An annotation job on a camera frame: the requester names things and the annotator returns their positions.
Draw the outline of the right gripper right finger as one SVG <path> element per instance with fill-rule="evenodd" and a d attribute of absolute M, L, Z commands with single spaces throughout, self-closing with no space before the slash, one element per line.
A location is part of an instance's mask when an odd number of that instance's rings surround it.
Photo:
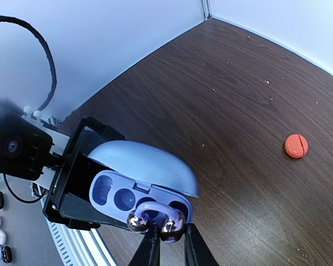
<path fill-rule="evenodd" d="M 184 250 L 185 265 L 219 265 L 193 223 L 186 224 Z"/>

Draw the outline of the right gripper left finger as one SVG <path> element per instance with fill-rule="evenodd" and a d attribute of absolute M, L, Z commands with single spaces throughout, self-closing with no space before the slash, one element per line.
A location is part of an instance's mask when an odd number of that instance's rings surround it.
<path fill-rule="evenodd" d="M 148 229 L 129 265 L 160 265 L 160 237 L 157 225 Z"/>

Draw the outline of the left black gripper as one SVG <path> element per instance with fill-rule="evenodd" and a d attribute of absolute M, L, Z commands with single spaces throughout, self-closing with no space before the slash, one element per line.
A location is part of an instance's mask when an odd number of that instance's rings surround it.
<path fill-rule="evenodd" d="M 43 214 L 50 222 L 86 231 L 102 225 L 128 229 L 125 222 L 98 212 L 89 201 L 95 175 L 108 167 L 88 155 L 100 144 L 112 140 L 125 140 L 125 136 L 93 117 L 80 120 L 65 147 L 43 207 Z"/>

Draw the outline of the purple earbud with red hook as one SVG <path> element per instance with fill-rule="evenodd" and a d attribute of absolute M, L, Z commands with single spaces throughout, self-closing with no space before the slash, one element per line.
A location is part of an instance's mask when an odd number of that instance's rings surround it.
<path fill-rule="evenodd" d="M 145 233 L 156 226 L 161 241 L 179 241 L 186 229 L 186 218 L 182 211 L 163 203 L 147 201 L 128 214 L 128 228 L 135 233 Z"/>

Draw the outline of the grey oval puck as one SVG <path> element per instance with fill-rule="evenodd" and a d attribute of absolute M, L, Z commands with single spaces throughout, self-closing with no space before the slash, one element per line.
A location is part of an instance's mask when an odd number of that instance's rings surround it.
<path fill-rule="evenodd" d="M 196 176 L 176 156 L 143 143 L 115 140 L 97 146 L 88 158 L 105 167 L 90 185 L 89 201 L 100 213 L 126 223 L 128 214 L 145 202 L 181 210 L 190 223 L 199 197 Z"/>

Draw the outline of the red earbud charging case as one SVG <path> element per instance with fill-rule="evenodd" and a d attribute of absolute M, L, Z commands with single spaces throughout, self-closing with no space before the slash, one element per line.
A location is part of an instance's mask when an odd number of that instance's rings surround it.
<path fill-rule="evenodd" d="M 289 135 L 284 142 L 286 154 L 294 159 L 300 159 L 307 155 L 309 144 L 306 138 L 300 134 Z"/>

